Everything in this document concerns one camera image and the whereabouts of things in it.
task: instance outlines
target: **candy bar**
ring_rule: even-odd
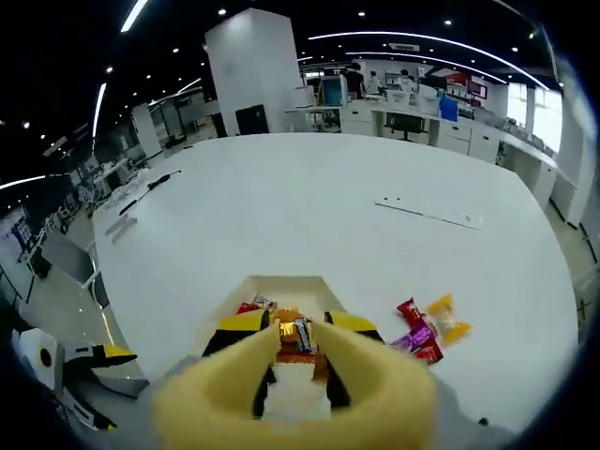
[[[396,350],[411,353],[422,347],[430,339],[435,339],[435,335],[424,323],[422,323],[418,329],[412,330],[407,335],[392,342],[390,345]]]
[[[414,304],[414,300],[410,298],[403,304],[397,307],[397,310],[402,314],[404,320],[409,325],[409,328],[414,330],[415,328],[419,328],[423,322],[421,319],[422,313],[419,311],[419,308]]]
[[[437,363],[443,358],[442,351],[433,337],[427,340],[413,355],[416,359],[426,361],[428,366]]]
[[[298,334],[300,335],[300,339],[298,339],[300,352],[312,352],[310,338],[308,337],[307,321],[305,319],[296,319],[293,321],[293,324],[296,325]]]

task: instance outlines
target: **ceiling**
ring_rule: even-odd
[[[121,34],[134,4],[135,0],[11,4],[14,12],[5,15],[0,24],[4,58],[0,70],[0,120],[4,123],[0,125],[0,184],[60,172],[60,155],[43,157],[42,153],[60,137],[92,123],[102,83],[107,83],[107,90],[98,134],[124,120],[121,116],[126,117],[131,106],[175,93],[197,78],[206,77],[210,68],[202,47],[204,33],[249,7],[290,17],[299,57],[310,55],[316,60],[323,56],[325,61],[339,61],[348,58],[345,51],[389,51],[383,47],[386,42],[415,42],[431,56],[508,73],[507,67],[490,58],[423,39],[308,40],[321,34],[384,30],[448,38],[487,50],[520,67],[541,68],[546,73],[551,68],[543,39],[529,39],[533,26],[492,0],[431,0],[419,4],[377,0],[343,4],[310,0],[149,0],[132,29]],[[225,16],[218,15],[220,8],[227,9]],[[359,17],[358,11],[365,11],[365,17]],[[451,26],[444,25],[446,19],[452,21]],[[518,47],[518,52],[512,52],[512,47]],[[105,73],[108,66],[113,67],[111,74]],[[556,86],[551,77],[543,80]],[[30,123],[29,129],[23,128],[24,122]],[[84,139],[91,143],[89,133]]]

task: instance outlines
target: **ceiling vent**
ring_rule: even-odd
[[[420,50],[420,46],[412,45],[412,44],[397,44],[396,42],[390,42],[387,44],[390,49],[400,50],[403,52],[418,52]]]

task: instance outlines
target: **red snack wrapper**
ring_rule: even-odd
[[[411,330],[417,329],[423,324],[423,313],[416,307],[412,297],[403,304],[398,305],[396,309],[402,314]]]
[[[413,353],[413,355],[416,359],[426,361],[428,366],[437,363],[443,358],[442,351],[433,337],[426,341],[419,350]]]
[[[240,305],[240,308],[237,309],[237,312],[235,314],[243,314],[245,312],[250,312],[250,311],[254,311],[255,309],[260,309],[260,307],[258,305],[254,305],[252,303],[242,303],[242,305]]]

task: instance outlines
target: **purple snack wrapper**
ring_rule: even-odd
[[[420,328],[409,332],[407,335],[396,339],[390,345],[396,350],[411,353],[417,350],[431,338],[435,338],[435,335],[429,329],[429,327],[424,324]]]

